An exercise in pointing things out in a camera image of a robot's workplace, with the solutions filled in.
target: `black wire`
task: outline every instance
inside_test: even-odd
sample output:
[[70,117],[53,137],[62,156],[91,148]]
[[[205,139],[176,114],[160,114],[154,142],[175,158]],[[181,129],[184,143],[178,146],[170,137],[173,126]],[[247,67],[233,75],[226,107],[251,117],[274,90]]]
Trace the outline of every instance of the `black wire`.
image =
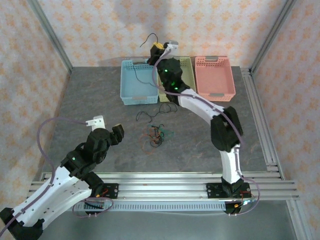
[[87,205],[87,206],[89,206],[89,207],[92,207],[92,208],[94,208],[94,209],[104,209],[103,207],[95,206],[95,205],[92,205],[92,204],[87,203],[87,202],[85,202],[84,204]]
[[157,34],[155,34],[154,32],[152,32],[152,33],[150,33],[150,34],[146,37],[146,40],[140,45],[140,48],[142,47],[143,44],[145,44],[145,43],[148,41],[148,38],[149,38],[151,35],[155,35],[155,37],[156,37],[156,43],[158,43],[158,36],[157,36]]
[[165,133],[161,131],[159,134],[159,129],[161,126],[164,127],[163,124],[160,124],[159,126],[152,126],[152,128],[154,130],[154,136],[149,134],[149,137],[151,138],[150,145],[153,148],[159,147],[165,140]]
[[143,81],[141,81],[141,80],[138,78],[138,76],[137,76],[137,72],[136,72],[135,65],[133,64],[132,66],[133,66],[133,70],[134,70],[135,77],[136,77],[136,79],[137,79],[140,83],[142,83],[142,84],[150,84],[152,87],[156,87],[155,85],[152,85],[150,82],[143,82]]
[[[161,111],[161,108],[162,108],[163,105],[168,106],[169,107],[169,111]],[[135,116],[135,120],[139,121],[141,114],[145,114],[150,118],[149,123],[151,123],[153,121],[153,118],[155,118],[158,114],[168,114],[168,113],[171,113],[171,112],[175,113],[177,111],[178,111],[178,108],[177,108],[176,104],[174,104],[173,102],[164,102],[164,103],[162,103],[160,105],[159,111],[155,115],[152,116],[152,115],[149,115],[146,111],[140,111]]]

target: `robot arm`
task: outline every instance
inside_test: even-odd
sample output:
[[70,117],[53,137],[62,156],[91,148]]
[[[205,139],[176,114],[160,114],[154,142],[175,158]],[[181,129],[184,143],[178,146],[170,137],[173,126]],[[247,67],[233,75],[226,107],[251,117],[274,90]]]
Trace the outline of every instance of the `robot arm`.
[[[31,197],[15,208],[4,208],[0,218],[7,224],[13,217],[18,217],[8,227],[17,240],[37,240],[43,230],[59,215],[81,200],[96,197],[103,191],[104,182],[92,170],[106,157],[110,146],[117,145],[124,137],[124,129],[119,124],[112,132],[105,129],[102,116],[87,121],[92,131],[86,142],[70,151],[56,169],[54,180],[48,179]],[[38,198],[31,207],[22,210]]]
[[243,130],[238,115],[233,107],[224,108],[211,103],[183,82],[180,61],[175,58],[163,59],[169,52],[172,54],[177,49],[176,41],[169,41],[163,45],[156,42],[150,50],[147,63],[153,66],[158,63],[157,73],[170,102],[189,109],[210,125],[211,141],[220,151],[222,160],[222,187],[228,195],[232,196],[243,183],[240,164],[235,155],[236,149],[240,147],[240,140],[224,116],[231,120],[238,133],[242,135]]

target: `orange patterned wall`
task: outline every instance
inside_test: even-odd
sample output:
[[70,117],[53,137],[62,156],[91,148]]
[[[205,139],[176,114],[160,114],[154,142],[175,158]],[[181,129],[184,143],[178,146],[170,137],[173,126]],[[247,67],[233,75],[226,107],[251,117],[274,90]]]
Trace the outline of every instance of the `orange patterned wall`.
[[72,64],[119,66],[148,56],[160,42],[179,42],[179,55],[227,55],[249,67],[285,0],[40,0]]
[[320,1],[298,0],[255,82],[288,179],[320,236]]
[[[41,166],[37,128],[58,114],[68,72],[25,0],[0,1],[0,210],[27,196]],[[48,146],[54,125],[43,128]],[[12,239],[6,233],[3,239]]]

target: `green plastic basket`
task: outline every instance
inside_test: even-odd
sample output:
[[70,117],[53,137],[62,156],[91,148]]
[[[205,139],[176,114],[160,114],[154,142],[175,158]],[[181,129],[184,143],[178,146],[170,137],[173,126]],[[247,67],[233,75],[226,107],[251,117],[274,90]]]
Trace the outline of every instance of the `green plastic basket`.
[[[196,82],[195,82],[195,75],[194,70],[192,68],[191,58],[188,56],[175,56],[174,57],[177,60],[180,60],[180,66],[182,69],[182,80],[185,84],[187,84],[191,89],[196,91]],[[160,77],[157,76],[158,85],[164,90],[162,87]],[[166,94],[159,90],[159,99],[160,102],[169,102],[169,99],[167,98]]]

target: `yellow component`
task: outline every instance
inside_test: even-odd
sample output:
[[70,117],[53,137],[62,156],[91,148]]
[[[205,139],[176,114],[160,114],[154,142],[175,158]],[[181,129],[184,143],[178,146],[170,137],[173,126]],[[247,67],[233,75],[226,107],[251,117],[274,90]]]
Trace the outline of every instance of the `yellow component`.
[[154,42],[153,45],[155,45],[158,49],[165,49],[164,45],[161,44],[160,42]]

